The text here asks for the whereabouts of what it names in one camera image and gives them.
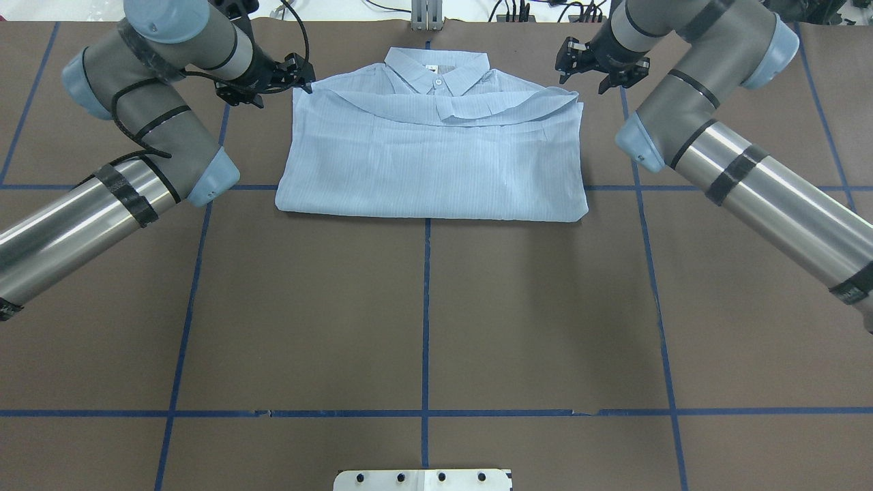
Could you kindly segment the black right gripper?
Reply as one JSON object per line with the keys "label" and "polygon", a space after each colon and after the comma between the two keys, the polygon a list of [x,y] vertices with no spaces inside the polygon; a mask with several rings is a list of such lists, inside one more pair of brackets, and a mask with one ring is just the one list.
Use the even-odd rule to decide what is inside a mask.
{"label": "black right gripper", "polygon": [[598,94],[605,94],[615,86],[634,86],[651,71],[651,59],[645,53],[605,44],[596,46],[593,42],[585,43],[584,47],[580,54],[580,73],[599,72],[605,76],[599,83]]}

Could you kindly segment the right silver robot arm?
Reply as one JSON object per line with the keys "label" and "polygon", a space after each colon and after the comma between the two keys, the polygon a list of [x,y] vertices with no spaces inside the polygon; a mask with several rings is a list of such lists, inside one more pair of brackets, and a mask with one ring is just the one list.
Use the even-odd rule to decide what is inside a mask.
{"label": "right silver robot arm", "polygon": [[564,41],[562,77],[598,71],[599,91],[645,77],[668,34],[689,44],[615,137],[651,172],[670,168],[860,311],[871,330],[871,224],[730,130],[715,113],[737,88],[773,80],[799,38],[758,1],[621,1],[589,42]]}

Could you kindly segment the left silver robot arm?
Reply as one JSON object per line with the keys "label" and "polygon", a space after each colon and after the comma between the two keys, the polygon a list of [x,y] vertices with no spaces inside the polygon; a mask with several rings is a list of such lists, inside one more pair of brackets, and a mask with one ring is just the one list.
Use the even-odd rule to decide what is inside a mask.
{"label": "left silver robot arm", "polygon": [[133,144],[68,193],[2,232],[2,320],[181,202],[208,205],[240,172],[175,84],[213,83],[231,106],[316,80],[310,40],[271,58],[256,43],[256,1],[125,1],[123,18],[62,69],[69,97]]}

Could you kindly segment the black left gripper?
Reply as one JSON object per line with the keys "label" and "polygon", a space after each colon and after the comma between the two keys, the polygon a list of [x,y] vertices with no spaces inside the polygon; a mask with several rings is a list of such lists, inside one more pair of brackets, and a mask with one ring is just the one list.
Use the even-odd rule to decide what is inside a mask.
{"label": "black left gripper", "polygon": [[[215,93],[219,99],[230,106],[251,105],[264,108],[263,96],[286,92],[296,87],[284,83],[277,65],[280,62],[266,59],[263,64],[258,62],[249,68],[245,74],[232,81],[216,81]],[[304,93],[314,93],[314,80],[302,80],[299,89]]]}

